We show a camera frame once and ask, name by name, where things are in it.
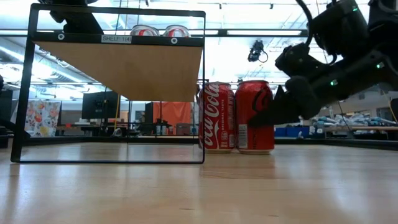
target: soda can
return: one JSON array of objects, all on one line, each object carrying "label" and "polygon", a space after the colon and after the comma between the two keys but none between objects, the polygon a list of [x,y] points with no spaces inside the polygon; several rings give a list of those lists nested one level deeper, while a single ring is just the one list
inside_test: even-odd
[{"label": "soda can", "polygon": [[204,140],[206,152],[231,152],[235,148],[234,93],[231,85],[220,82],[206,83],[205,89],[199,93],[198,104],[200,147]]},{"label": "soda can", "polygon": [[170,25],[166,27],[164,37],[191,37],[188,28],[181,25]]},{"label": "soda can", "polygon": [[274,149],[274,126],[251,128],[248,120],[266,110],[272,101],[268,82],[251,80],[241,82],[235,93],[237,148],[242,154],[269,154]]},{"label": "soda can", "polygon": [[154,27],[147,26],[147,25],[135,25],[132,28],[130,35],[158,37],[160,34],[159,34],[159,31]]}]

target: desk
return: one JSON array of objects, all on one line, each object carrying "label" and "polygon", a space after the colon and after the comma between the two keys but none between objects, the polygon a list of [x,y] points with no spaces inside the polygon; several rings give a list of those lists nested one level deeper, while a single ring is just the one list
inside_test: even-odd
[{"label": "desk", "polygon": [[9,139],[9,136],[0,135],[0,149],[8,148],[8,139]]},{"label": "desk", "polygon": [[[120,128],[122,130],[123,136],[126,136],[127,133],[127,125],[126,124],[118,124],[116,128]],[[57,130],[65,131],[65,130],[82,130],[85,133],[85,136],[92,137],[98,136],[100,132],[100,126],[97,124],[72,124],[70,127],[66,127],[65,125],[57,126]],[[114,125],[108,125],[107,134],[112,135],[114,131]]]},{"label": "desk", "polygon": [[[396,140],[398,139],[398,127],[384,127],[384,126],[350,126],[349,127],[352,131],[385,131],[387,133],[388,140]],[[347,126],[335,126],[335,127],[327,127],[323,129],[325,135],[327,132],[333,131],[341,131],[346,132],[347,136],[351,139],[355,137],[349,132]]]}]

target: black robotic arm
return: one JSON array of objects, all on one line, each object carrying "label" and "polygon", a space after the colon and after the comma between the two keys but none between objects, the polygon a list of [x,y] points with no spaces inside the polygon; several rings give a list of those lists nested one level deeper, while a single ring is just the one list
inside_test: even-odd
[{"label": "black robotic arm", "polygon": [[3,87],[4,87],[4,79],[2,79],[2,76],[0,75],[0,95]]},{"label": "black robotic arm", "polygon": [[[72,6],[87,6],[97,0],[38,0],[42,4],[63,4]],[[66,21],[63,27],[64,33],[75,34],[104,34],[97,20],[90,13],[80,12],[55,12],[50,11],[55,22]]]},{"label": "black robotic arm", "polygon": [[[297,2],[305,12],[308,10],[301,0]],[[314,19],[306,13],[306,43],[286,47],[275,61],[276,67],[290,77],[285,84],[287,91],[280,86],[269,107],[251,118],[249,125],[292,123],[299,121],[299,116],[310,119],[322,106],[378,83],[398,90],[398,34],[393,34],[398,19],[390,16],[396,11],[387,10],[381,0],[369,5],[369,24],[355,0],[330,3]],[[321,63],[309,55],[312,35],[318,46],[333,56],[331,63]],[[343,60],[335,62],[337,55]]]}]

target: can label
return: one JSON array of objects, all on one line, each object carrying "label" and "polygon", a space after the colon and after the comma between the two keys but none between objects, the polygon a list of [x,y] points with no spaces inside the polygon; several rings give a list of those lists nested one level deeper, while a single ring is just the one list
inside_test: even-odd
[{"label": "can label", "polygon": [[205,117],[203,116],[200,94],[199,139],[204,140],[207,149],[233,149],[234,136],[234,96],[228,84],[209,83],[205,85]]},{"label": "can label", "polygon": [[129,35],[102,35],[101,43],[131,44],[132,37]]},{"label": "can label", "polygon": [[236,126],[238,149],[272,150],[274,127],[252,128],[248,120],[261,110],[266,110],[272,100],[272,91],[265,81],[240,83],[236,91]]}]

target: computer monitor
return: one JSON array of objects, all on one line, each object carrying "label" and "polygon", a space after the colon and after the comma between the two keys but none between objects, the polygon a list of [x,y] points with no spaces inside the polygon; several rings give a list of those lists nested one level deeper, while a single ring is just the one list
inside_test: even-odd
[{"label": "computer monitor", "polygon": [[[119,95],[113,91],[99,93],[85,93],[83,95],[83,119],[115,118]],[[120,107],[117,118],[120,118]]]},{"label": "computer monitor", "polygon": [[2,91],[0,90],[0,119],[4,119],[6,121],[10,121],[11,114],[13,112],[12,105],[12,91]]},{"label": "computer monitor", "polygon": [[154,102],[145,104],[144,122],[145,123],[154,122]]}]

